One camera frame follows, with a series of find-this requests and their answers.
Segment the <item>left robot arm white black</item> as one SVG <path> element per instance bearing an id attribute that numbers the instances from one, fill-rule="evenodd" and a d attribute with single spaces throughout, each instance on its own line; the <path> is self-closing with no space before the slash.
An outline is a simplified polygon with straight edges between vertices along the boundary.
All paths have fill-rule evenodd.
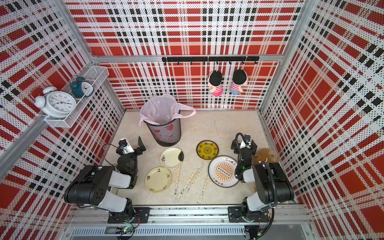
<path id="1" fill-rule="evenodd" d="M 116 153 L 116 166 L 85 166 L 64 193 L 64 200 L 78 208 L 95 207 L 108 211 L 109 223 L 147 223 L 150 208 L 134 208 L 129 198 L 110 192 L 111 188 L 132 190 L 138 180 L 138 156 L 146 151 L 142 139 L 133 148 L 127 139 L 121 139 Z"/>

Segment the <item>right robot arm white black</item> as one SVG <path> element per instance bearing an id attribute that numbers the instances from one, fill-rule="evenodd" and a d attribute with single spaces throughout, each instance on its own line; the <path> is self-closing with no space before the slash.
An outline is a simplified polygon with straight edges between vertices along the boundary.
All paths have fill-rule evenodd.
<path id="1" fill-rule="evenodd" d="M 275 207 L 294 199 L 294 190 L 281 165 L 255 163 L 257 145 L 249 135 L 237 133 L 231 149 L 238 155 L 235 178 L 241 183 L 255 183 L 256 192 L 243 199 L 239 207 L 229 207 L 231 223 L 271 223 Z"/>

